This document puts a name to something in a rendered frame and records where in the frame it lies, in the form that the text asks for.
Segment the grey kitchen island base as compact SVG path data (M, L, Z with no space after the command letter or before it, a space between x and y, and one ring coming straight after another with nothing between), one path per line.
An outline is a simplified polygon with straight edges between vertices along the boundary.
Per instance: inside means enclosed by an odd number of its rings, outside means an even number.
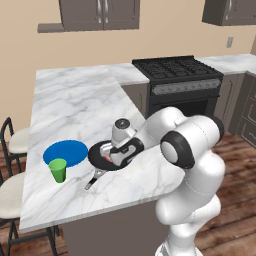
M69 256L154 256L168 234L148 202L62 225Z

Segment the black stool with cream seat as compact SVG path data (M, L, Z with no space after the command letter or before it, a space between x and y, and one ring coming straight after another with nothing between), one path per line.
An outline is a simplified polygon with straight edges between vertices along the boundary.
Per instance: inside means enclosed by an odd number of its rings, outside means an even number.
M5 140L5 131L9 128L10 141ZM30 128L24 128L17 132L14 131L12 120L7 117L0 127L0 142L2 145L2 150L4 153L4 158L8 170L9 176L13 175L12 162L16 161L18 172L21 173L21 163L20 159L27 156L28 152L28 141L29 141Z
M58 226L48 227L45 231L20 237L15 221L21 218L22 195L25 173L21 172L9 177L0 185L0 227L10 224L6 256L10 256L12 245L47 237L53 256L58 256L55 237L59 236Z

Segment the grey base cupboards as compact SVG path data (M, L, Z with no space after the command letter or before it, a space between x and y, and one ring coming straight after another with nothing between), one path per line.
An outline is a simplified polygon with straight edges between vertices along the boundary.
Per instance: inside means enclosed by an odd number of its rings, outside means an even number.
M256 74L225 75L215 115L231 135L238 135L256 149Z

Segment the grey base cupboard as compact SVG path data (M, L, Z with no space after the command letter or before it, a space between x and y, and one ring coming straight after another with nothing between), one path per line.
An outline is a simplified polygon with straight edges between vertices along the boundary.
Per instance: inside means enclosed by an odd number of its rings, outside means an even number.
M143 116L146 116L147 107L147 84L123 85L122 89L132 100Z

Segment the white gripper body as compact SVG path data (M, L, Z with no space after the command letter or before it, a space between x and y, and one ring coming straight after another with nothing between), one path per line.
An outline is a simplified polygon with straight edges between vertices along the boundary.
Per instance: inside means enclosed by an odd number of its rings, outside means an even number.
M121 164L121 155L120 152L117 150L116 147L113 147L110 151L109 151L109 160L115 164L115 165L120 165Z

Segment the green cup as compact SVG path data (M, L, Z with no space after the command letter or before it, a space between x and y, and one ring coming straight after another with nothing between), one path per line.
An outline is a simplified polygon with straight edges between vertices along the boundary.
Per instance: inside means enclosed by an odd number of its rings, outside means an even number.
M57 183L66 180L66 165L66 160L62 158L56 158L49 163L48 167Z

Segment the black gas range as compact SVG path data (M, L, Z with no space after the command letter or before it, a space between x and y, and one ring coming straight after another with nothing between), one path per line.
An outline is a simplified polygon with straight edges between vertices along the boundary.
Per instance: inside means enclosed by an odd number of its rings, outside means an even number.
M134 59L149 79L146 117L169 106L185 116L213 115L224 74L193 55Z

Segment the blue round plate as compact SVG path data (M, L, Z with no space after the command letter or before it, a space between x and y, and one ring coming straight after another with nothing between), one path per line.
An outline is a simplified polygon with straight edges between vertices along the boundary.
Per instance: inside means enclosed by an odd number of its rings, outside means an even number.
M62 140L50 145L43 153L43 160L49 164L57 158L64 159L67 167L80 164L88 155L87 146L77 140Z

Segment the black frying pan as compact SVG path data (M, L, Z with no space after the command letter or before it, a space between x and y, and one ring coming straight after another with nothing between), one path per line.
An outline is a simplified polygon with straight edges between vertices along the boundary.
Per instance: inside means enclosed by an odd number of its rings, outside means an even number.
M104 157L101 156L100 148L102 146L105 146L107 148L110 148L112 146L110 140L105 140L98 142L94 144L88 151L88 160L89 162L95 167L94 176L91 178L91 180L88 182L88 184L85 186L86 190L89 190L90 187L106 172L109 171L118 171L127 165L130 164L131 160L129 160L125 165L123 166L116 166L112 162L106 160Z

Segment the grey wall cupboard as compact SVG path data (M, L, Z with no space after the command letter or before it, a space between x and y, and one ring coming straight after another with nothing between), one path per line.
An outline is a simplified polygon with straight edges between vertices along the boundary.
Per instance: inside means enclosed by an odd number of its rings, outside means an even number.
M256 0L205 0L202 21L217 26L256 25Z
M66 31L139 28L140 0L59 0Z

